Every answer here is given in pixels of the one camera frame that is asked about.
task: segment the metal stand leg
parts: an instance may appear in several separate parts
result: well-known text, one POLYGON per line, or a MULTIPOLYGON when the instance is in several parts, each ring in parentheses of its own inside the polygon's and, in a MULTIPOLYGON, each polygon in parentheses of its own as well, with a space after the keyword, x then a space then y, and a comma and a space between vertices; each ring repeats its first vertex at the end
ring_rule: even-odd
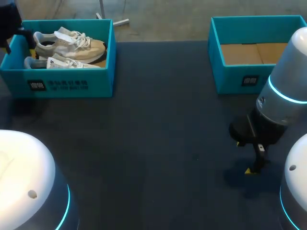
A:
MULTIPOLYGON (((96 18, 97 19, 105 19, 106 16, 105 16, 105 9, 104 9, 104 3, 103 3, 103 0, 99 0, 99 3, 100 3, 100 10, 101 10, 101 16, 99 13, 96 13, 96 18)), ((113 26, 120 26, 120 25, 125 25, 125 24, 129 24, 129 19, 125 19, 125 20, 122 20, 122 21, 118 21, 118 22, 115 22, 113 23, 113 26)))

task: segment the beige sneaker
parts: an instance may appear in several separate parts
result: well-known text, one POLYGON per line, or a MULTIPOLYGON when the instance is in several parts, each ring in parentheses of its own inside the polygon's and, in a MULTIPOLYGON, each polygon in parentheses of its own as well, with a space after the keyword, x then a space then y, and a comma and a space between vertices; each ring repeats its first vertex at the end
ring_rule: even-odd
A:
POLYGON ((106 44, 87 37, 78 31, 69 31, 61 27, 53 34, 35 32, 36 53, 44 58, 59 54, 82 63, 91 63, 99 59, 106 51, 106 44))

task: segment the shoe box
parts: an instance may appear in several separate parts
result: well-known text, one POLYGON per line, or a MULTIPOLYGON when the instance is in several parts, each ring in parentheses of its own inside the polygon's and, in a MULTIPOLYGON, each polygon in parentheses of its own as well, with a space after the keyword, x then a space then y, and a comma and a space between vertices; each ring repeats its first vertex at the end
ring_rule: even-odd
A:
POLYGON ((218 94, 260 93, 300 15, 213 17, 208 54, 218 94))
POLYGON ((26 39, 15 35, 0 66, 0 75, 14 98, 111 97, 116 62, 116 41, 112 20, 23 21, 32 33, 52 34, 60 27, 85 33, 107 44, 106 59, 95 63, 99 69, 25 69, 24 59, 34 56, 26 39))

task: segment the dark blue table mat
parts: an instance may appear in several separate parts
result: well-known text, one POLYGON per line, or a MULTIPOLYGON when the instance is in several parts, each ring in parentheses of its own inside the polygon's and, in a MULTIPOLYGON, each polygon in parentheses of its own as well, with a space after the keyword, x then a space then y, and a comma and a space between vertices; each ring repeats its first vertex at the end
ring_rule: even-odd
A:
POLYGON ((217 95, 206 42, 118 43, 113 98, 2 98, 0 121, 50 149, 81 230, 275 230, 283 165, 307 123, 270 147, 262 175, 245 176, 254 151, 228 125, 256 98, 217 95))

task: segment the logo on box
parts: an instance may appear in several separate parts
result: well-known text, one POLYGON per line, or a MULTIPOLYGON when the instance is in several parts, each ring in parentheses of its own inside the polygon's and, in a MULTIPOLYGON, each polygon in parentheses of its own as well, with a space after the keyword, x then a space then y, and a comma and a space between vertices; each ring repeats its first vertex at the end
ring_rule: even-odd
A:
POLYGON ((258 75, 246 75, 243 77, 242 86, 255 86, 258 82, 258 75))
POLYGON ((28 80, 28 84, 32 91, 46 91, 46 87, 42 80, 28 80))

